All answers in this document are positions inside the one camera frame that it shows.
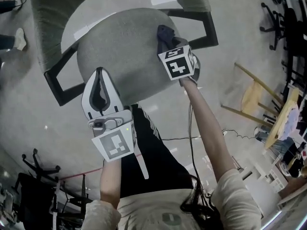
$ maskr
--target person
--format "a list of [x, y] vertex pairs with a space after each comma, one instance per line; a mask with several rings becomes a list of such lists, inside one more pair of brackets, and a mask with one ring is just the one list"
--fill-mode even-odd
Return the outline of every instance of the person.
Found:
[[[19, 10], [22, 7], [21, 0], [8, 0], [0, 1], [0, 13], [6, 13], [12, 10]], [[15, 36], [7, 36], [0, 34], [0, 50], [11, 50], [17, 48], [18, 50], [23, 50], [26, 46], [26, 41], [24, 38], [24, 31], [22, 28], [18, 28]]]
[[[269, 133], [271, 131], [270, 128], [266, 127], [266, 126], [262, 126], [261, 130], [256, 127], [254, 130], [254, 137], [261, 142], [266, 142]], [[287, 137], [286, 140], [277, 140], [275, 141], [275, 143], [272, 145], [272, 148], [274, 148], [276, 151], [278, 151], [280, 153], [280, 155], [283, 157], [284, 154], [289, 150], [289, 148], [291, 146], [295, 146], [295, 142], [291, 137]]]
[[148, 115], [135, 104], [137, 143], [149, 179], [144, 179], [134, 154], [105, 162], [100, 200], [86, 205], [82, 230], [261, 228], [260, 210], [235, 169], [217, 120], [193, 81], [183, 78], [180, 84], [190, 99], [217, 180], [211, 197], [201, 201], [200, 181], [177, 162]]
[[[270, 129], [266, 126], [262, 126], [260, 129], [257, 127], [254, 130], [254, 137], [265, 143]], [[282, 157], [281, 162], [279, 163], [279, 167], [282, 170], [282, 173], [286, 176], [291, 176], [293, 178], [297, 178], [301, 175], [301, 171], [304, 167], [304, 160], [302, 156], [299, 156], [302, 151], [305, 149], [306, 143], [302, 142], [299, 148], [296, 147], [294, 140], [291, 137], [287, 137], [286, 140], [277, 140], [271, 146], [271, 148], [275, 149], [279, 152]]]
[[6, 13], [12, 10], [20, 10], [23, 3], [21, 0], [0, 1], [0, 13]]

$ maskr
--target office chair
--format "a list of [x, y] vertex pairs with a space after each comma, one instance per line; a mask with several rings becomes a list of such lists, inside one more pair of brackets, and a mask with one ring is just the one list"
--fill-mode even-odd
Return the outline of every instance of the office chair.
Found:
[[[56, 174], [60, 171], [60, 167], [57, 165], [55, 169], [51, 169], [51, 170], [43, 170], [37, 159], [36, 159], [36, 154], [37, 154], [37, 149], [33, 149], [33, 160], [34, 160], [34, 163], [35, 163], [35, 166], [33, 166], [32, 164], [30, 164], [26, 159], [26, 155], [23, 154], [22, 155], [22, 158], [23, 158], [23, 162], [25, 162], [26, 165], [28, 165], [32, 170], [35, 171], [36, 173], [36, 178], [40, 181], [42, 177], [45, 177], [46, 179], [49, 179], [51, 180], [52, 182], [58, 182], [59, 179], [58, 177], [55, 177], [55, 178], [52, 178], [50, 177], [49, 175], [51, 174]], [[17, 188], [18, 188], [18, 184], [19, 184], [19, 180], [17, 179], [17, 182], [16, 182], [16, 185], [13, 189], [15, 189], [15, 191], [17, 192]]]
[[[63, 184], [62, 188], [63, 188], [63, 191], [66, 192], [65, 183]], [[71, 198], [71, 199], [67, 198], [67, 201], [66, 201], [66, 204], [69, 202], [75, 206], [80, 207], [81, 208], [80, 213], [65, 212], [65, 207], [66, 207], [66, 204], [65, 204], [62, 211], [57, 214], [57, 217], [59, 219], [67, 221], [73, 225], [81, 226], [83, 224], [83, 220], [85, 218], [86, 204], [92, 202], [92, 200], [88, 198], [88, 194], [86, 193], [85, 190], [86, 190], [86, 187], [85, 187], [85, 174], [84, 174], [83, 180], [82, 180], [81, 196], [74, 196], [74, 198]]]
[[[83, 93], [101, 62], [112, 76], [124, 105], [149, 98], [174, 84], [156, 55], [159, 25], [171, 27], [180, 37], [171, 17], [203, 23], [206, 34], [189, 42], [192, 50], [218, 45], [209, 1], [178, 0], [182, 9], [137, 8], [117, 12], [62, 53], [64, 28], [84, 1], [31, 0], [39, 64], [60, 106]], [[83, 82], [63, 90], [57, 76], [75, 53]]]
[[17, 218], [24, 224], [25, 230], [51, 230], [52, 215], [49, 208], [55, 190], [48, 184], [24, 174], [18, 174], [18, 185], [21, 185], [21, 202]]
[[282, 19], [283, 18], [283, 15], [276, 12], [276, 11], [271, 11], [270, 8], [263, 2], [261, 3], [261, 6], [263, 8], [266, 8], [269, 12], [269, 16], [270, 18], [272, 19], [273, 21], [273, 27], [269, 28], [269, 29], [265, 29], [263, 26], [260, 27], [260, 31], [262, 32], [265, 32], [265, 33], [268, 33], [268, 32], [275, 32], [275, 39], [274, 39], [274, 45], [270, 45], [270, 50], [276, 50], [277, 48], [277, 44], [278, 44], [278, 41], [282, 38], [284, 38], [284, 35], [283, 35], [283, 31], [284, 31], [284, 28], [281, 27], [281, 25], [283, 25], [283, 21], [280, 21], [279, 17], [281, 17]]
[[[295, 11], [292, 8], [287, 8], [284, 13], [284, 35], [286, 38], [287, 63], [282, 62], [287, 70], [286, 85], [283, 91], [283, 98], [287, 98], [288, 84], [292, 80], [295, 85], [303, 91], [303, 98], [307, 92], [307, 41], [304, 39], [306, 23], [297, 21]], [[293, 57], [302, 57], [305, 60], [303, 75], [293, 70]], [[292, 73], [297, 75], [297, 78], [292, 77]]]

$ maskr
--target wooden stool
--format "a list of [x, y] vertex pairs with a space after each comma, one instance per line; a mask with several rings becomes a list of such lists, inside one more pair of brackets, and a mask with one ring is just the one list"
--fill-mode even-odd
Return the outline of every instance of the wooden stool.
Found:
[[[241, 111], [238, 111], [236, 109], [224, 105], [221, 105], [221, 107], [233, 113], [239, 114], [245, 118], [253, 120], [261, 125], [265, 125], [271, 128], [271, 131], [265, 143], [265, 148], [269, 148], [277, 140], [278, 138], [277, 133], [279, 132], [285, 119], [287, 119], [288, 114], [291, 111], [292, 107], [296, 105], [299, 89], [295, 88], [292, 91], [287, 102], [284, 104], [282, 99], [279, 98], [278, 95], [273, 90], [271, 90], [264, 82], [262, 82], [254, 74], [252, 74], [251, 72], [249, 72], [248, 70], [246, 70], [244, 67], [242, 67], [237, 63], [235, 63], [235, 66], [239, 67], [242, 71], [244, 71], [247, 75], [249, 75], [254, 80], [254, 82], [252, 85], [248, 87], [248, 89], [244, 93], [241, 102]], [[262, 89], [265, 89], [275, 100], [277, 100], [282, 105], [282, 110], [280, 113], [268, 108], [267, 106], [259, 102], [261, 98]], [[273, 114], [276, 117], [276, 122], [274, 125], [252, 116], [253, 112], [258, 106], [262, 107], [264, 110], [268, 111], [269, 113]]]

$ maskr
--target black office chair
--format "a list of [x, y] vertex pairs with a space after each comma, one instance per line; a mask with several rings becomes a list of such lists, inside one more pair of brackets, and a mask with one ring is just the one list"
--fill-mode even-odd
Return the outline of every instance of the black office chair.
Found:
[[24, 229], [52, 229], [52, 215], [49, 213], [49, 208], [55, 190], [50, 185], [24, 173], [18, 174], [18, 182], [21, 185], [21, 202], [17, 218], [24, 224]]
[[284, 28], [281, 27], [281, 25], [283, 25], [283, 21], [280, 21], [280, 19], [279, 19], [280, 17], [283, 19], [283, 15], [276, 12], [276, 11], [272, 12], [270, 10], [270, 8], [264, 2], [261, 3], [261, 6], [268, 10], [269, 16], [270, 16], [270, 18], [272, 19], [272, 22], [273, 22], [273, 27], [271, 27], [269, 29], [265, 29], [264, 27], [261, 26], [260, 31], [265, 32], [265, 33], [275, 32], [274, 45], [270, 45], [270, 50], [276, 50], [278, 41], [280, 39], [284, 38], [284, 35], [283, 35]]
[[74, 226], [76, 225], [81, 226], [83, 224], [83, 220], [85, 218], [86, 204], [92, 202], [92, 200], [88, 198], [88, 194], [86, 193], [85, 190], [86, 190], [86, 187], [85, 187], [85, 174], [84, 174], [83, 180], [82, 180], [81, 196], [75, 195], [74, 198], [71, 198], [71, 199], [67, 198], [67, 201], [66, 201], [66, 204], [69, 202], [73, 205], [80, 207], [81, 208], [80, 213], [65, 212], [65, 206], [66, 206], [65, 204], [62, 211], [59, 212], [57, 215], [59, 219], [67, 221], [70, 224], [73, 224]]
[[[286, 50], [288, 61], [282, 64], [286, 67], [286, 85], [283, 91], [284, 101], [287, 99], [288, 84], [292, 80], [294, 84], [303, 91], [303, 97], [305, 97], [307, 92], [307, 42], [304, 39], [304, 34], [306, 24], [302, 21], [297, 21], [295, 11], [292, 8], [287, 8], [284, 13], [284, 35], [286, 38]], [[293, 57], [304, 58], [304, 73], [300, 74], [293, 70]]]
[[59, 173], [59, 171], [60, 171], [61, 168], [57, 165], [55, 169], [43, 170], [43, 169], [40, 167], [40, 165], [39, 165], [39, 163], [38, 163], [38, 161], [37, 161], [37, 159], [36, 159], [36, 154], [37, 154], [37, 149], [34, 148], [34, 149], [33, 149], [33, 160], [34, 160], [35, 166], [33, 166], [33, 165], [30, 164], [27, 160], [25, 160], [25, 159], [26, 159], [26, 155], [23, 154], [23, 155], [22, 155], [22, 158], [23, 158], [23, 161], [25, 162], [25, 164], [28, 165], [32, 170], [35, 171], [35, 173], [36, 173], [36, 178], [37, 178], [39, 181], [41, 180], [42, 177], [45, 177], [46, 179], [49, 179], [49, 180], [51, 180], [52, 182], [56, 182], [56, 183], [57, 183], [57, 182], [59, 181], [58, 177], [52, 178], [52, 177], [50, 177], [49, 175]]

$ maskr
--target floor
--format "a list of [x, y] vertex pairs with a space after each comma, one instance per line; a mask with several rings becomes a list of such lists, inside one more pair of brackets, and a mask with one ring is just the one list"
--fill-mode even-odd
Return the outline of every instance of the floor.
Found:
[[[114, 12], [138, 7], [179, 7], [175, 1], [156, 6], [150, 1], [85, 1], [66, 26], [62, 40], [63, 50], [78, 37], [75, 35], [76, 32]], [[233, 129], [243, 136], [251, 137], [256, 124], [223, 110], [220, 106], [227, 104], [238, 107], [242, 93], [250, 83], [248, 78], [234, 68], [235, 62], [252, 71], [272, 89], [284, 82], [285, 73], [280, 64], [283, 58], [283, 45], [280, 43], [275, 52], [269, 50], [273, 35], [259, 31], [259, 26], [270, 25], [267, 13], [260, 5], [261, 2], [265, 2], [272, 9], [277, 8], [272, 0], [209, 1], [219, 45], [194, 51], [202, 67], [200, 91], [222, 129]], [[174, 22], [181, 36], [188, 40], [204, 34], [199, 22], [178, 18], [175, 18]], [[25, 31], [28, 42], [26, 50], [0, 52], [0, 57], [5, 62], [0, 71], [1, 146], [25, 170], [28, 168], [23, 164], [21, 155], [24, 153], [30, 157], [33, 148], [38, 149], [39, 159], [44, 167], [61, 167], [60, 177], [102, 167], [102, 156], [91, 142], [92, 133], [87, 128], [87, 120], [81, 108], [81, 97], [60, 107], [40, 70], [30, 0], [19, 12], [1, 15], [2, 34], [13, 35], [18, 27]], [[60, 81], [65, 81], [71, 86], [80, 80], [76, 59], [73, 58], [60, 75]], [[157, 126], [162, 138], [187, 137], [189, 101], [179, 84], [141, 101], [140, 104]], [[192, 134], [199, 135], [195, 123]], [[225, 139], [230, 153], [243, 168], [248, 166], [245, 160], [247, 156], [260, 154], [263, 149], [262, 143], [255, 139], [237, 138], [235, 132], [228, 132]], [[194, 174], [188, 140], [165, 141], [165, 145], [173, 152], [175, 158]], [[195, 162], [203, 185], [210, 190], [216, 185], [211, 164], [206, 157], [201, 139], [194, 139], [193, 145]], [[91, 189], [91, 199], [99, 195], [99, 177], [100, 172], [88, 174], [86, 177], [86, 185]], [[79, 192], [81, 183], [82, 177], [76, 177], [67, 181], [67, 187]]]

